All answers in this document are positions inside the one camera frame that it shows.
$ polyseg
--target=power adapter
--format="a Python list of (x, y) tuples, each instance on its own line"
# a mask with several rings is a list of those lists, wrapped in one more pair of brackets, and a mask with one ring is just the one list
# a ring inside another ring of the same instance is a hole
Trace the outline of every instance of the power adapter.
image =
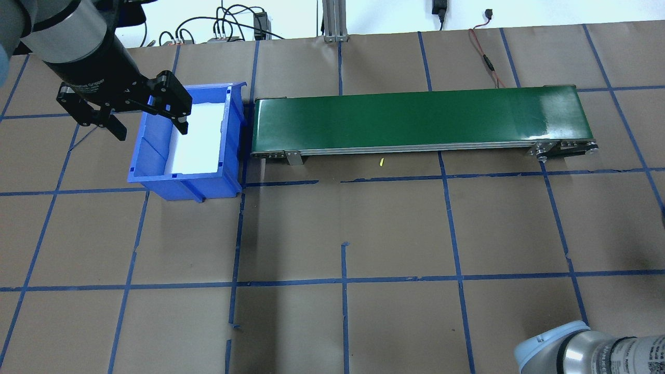
[(446, 18), (446, 11), (448, 10), (448, 0), (432, 0), (432, 14), (439, 16), (441, 26), (444, 24)]

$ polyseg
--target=white lining inside bin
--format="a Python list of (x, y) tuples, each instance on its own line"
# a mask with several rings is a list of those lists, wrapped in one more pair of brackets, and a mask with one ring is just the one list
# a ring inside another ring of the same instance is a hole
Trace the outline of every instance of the white lining inside bin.
[(192, 105), (187, 135), (173, 127), (164, 174), (217, 172), (224, 102)]

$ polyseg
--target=black cable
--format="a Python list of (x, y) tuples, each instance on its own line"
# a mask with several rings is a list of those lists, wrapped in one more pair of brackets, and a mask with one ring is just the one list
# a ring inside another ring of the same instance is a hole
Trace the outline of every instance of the black cable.
[(143, 41), (141, 41), (141, 45), (138, 47), (143, 47), (143, 44), (146, 42), (146, 38), (148, 37), (148, 22), (143, 22), (143, 26), (145, 27), (145, 31), (143, 32)]
[(171, 38), (171, 41), (173, 41), (174, 43), (176, 42), (176, 38), (173, 37), (173, 34), (169, 33), (168, 31), (162, 31), (159, 39), (160, 45), (162, 45), (162, 37), (164, 36), (164, 34), (167, 34)]
[[(224, 15), (223, 15), (221, 18), (219, 18), (219, 10), (220, 10), (220, 9), (224, 11)], [(233, 17), (233, 20), (237, 23), (237, 22), (238, 22), (238, 19), (235, 18), (235, 15), (233, 15), (233, 14), (230, 13), (230, 11), (229, 11), (230, 9), (231, 9), (231, 7), (228, 7), (228, 8), (225, 8), (225, 7), (218, 7), (217, 10), (215, 11), (215, 16), (216, 16), (218, 19), (226, 19), (226, 15), (228, 14), (228, 15), (231, 15), (231, 17)], [(243, 29), (241, 29), (240, 27), (238, 27), (238, 30), (240, 30), (240, 38), (243, 39), (243, 40), (245, 40), (245, 34), (243, 33)], [(226, 30), (224, 29), (224, 23), (221, 24), (221, 31), (222, 31), (223, 33), (226, 34)], [(231, 25), (231, 35), (233, 35), (233, 25)]]
[[(218, 18), (215, 18), (215, 17), (207, 17), (207, 16), (203, 16), (203, 15), (202, 15), (202, 16), (199, 16), (199, 17), (192, 17), (192, 18), (190, 18), (190, 19), (186, 19), (185, 21), (182, 21), (182, 23), (180, 23), (180, 25), (178, 25), (178, 27), (176, 28), (176, 31), (179, 31), (180, 28), (183, 27), (183, 25), (185, 25), (185, 23), (190, 22), (190, 21), (194, 21), (194, 20), (196, 20), (196, 19), (214, 19), (214, 20), (218, 20)], [(261, 32), (263, 32), (263, 33), (266, 33), (266, 34), (268, 34), (268, 35), (272, 35), (272, 36), (274, 36), (274, 37), (276, 37), (276, 38), (279, 38), (279, 39), (284, 39), (284, 38), (280, 37), (280, 36), (277, 35), (277, 34), (271, 33), (271, 32), (268, 31), (268, 30), (258, 29), (258, 28), (256, 28), (256, 27), (252, 27), (252, 26), (249, 26), (249, 25), (244, 25), (243, 23), (233, 22), (233, 21), (229, 21), (229, 20), (225, 20), (225, 21), (228, 22), (228, 23), (234, 24), (234, 25), (238, 25), (238, 26), (242, 26), (242, 27), (247, 27), (248, 29), (252, 29), (252, 30), (256, 30), (256, 31), (261, 31)]]
[(192, 44), (196, 44), (196, 42), (194, 41), (194, 36), (187, 29), (180, 29), (180, 40), (182, 40), (182, 43), (185, 43), (185, 38), (182, 36), (183, 31), (185, 31), (187, 34), (190, 34), (190, 39), (192, 40)]
[[(221, 21), (221, 27), (222, 27), (221, 30), (219, 30), (219, 22), (220, 21)], [(226, 31), (224, 30), (224, 23), (225, 22), (228, 23), (229, 26), (231, 27), (231, 32), (229, 33), (229, 36), (228, 36), (228, 38), (230, 39), (230, 38), (233, 37), (233, 24), (231, 23), (231, 21), (227, 20), (226, 18), (217, 19), (215, 21), (215, 23), (212, 25), (213, 33), (216, 32), (217, 34), (219, 34), (220, 38), (221, 38), (222, 33), (226, 34)]]

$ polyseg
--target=robotic arm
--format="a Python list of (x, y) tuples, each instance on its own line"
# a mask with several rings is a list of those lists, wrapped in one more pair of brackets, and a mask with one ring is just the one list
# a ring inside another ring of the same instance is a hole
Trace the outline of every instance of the robotic arm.
[(91, 0), (0, 0), (0, 9), (0, 84), (20, 38), (64, 81), (56, 100), (81, 126), (95, 124), (125, 140), (127, 129), (112, 113), (143, 110), (187, 134), (187, 90), (171, 71), (141, 75)]

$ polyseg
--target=white wall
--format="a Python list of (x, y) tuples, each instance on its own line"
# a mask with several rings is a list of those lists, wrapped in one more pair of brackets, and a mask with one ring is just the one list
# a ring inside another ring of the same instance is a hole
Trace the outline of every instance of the white wall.
[[(228, 7), (235, 2), (224, 2)], [(571, 25), (665, 19), (665, 0), (448, 0), (445, 30), (467, 29), (484, 22), (485, 9), (494, 18), (488, 27)], [(288, 39), (314, 37), (321, 25), (321, 0), (253, 0), (247, 6), (262, 6), (271, 18), (274, 33)], [(144, 6), (148, 18), (148, 41), (162, 31), (175, 28), (190, 17), (214, 17), (219, 0), (158, 0)], [(439, 29), (431, 15), (432, 0), (347, 0), (346, 22), (350, 34), (406, 33)], [(240, 23), (252, 25), (249, 13), (238, 15)], [(197, 20), (186, 28), (197, 43), (213, 37), (212, 20)], [(137, 47), (144, 27), (118, 29), (127, 47)], [(251, 38), (252, 30), (246, 37)]]

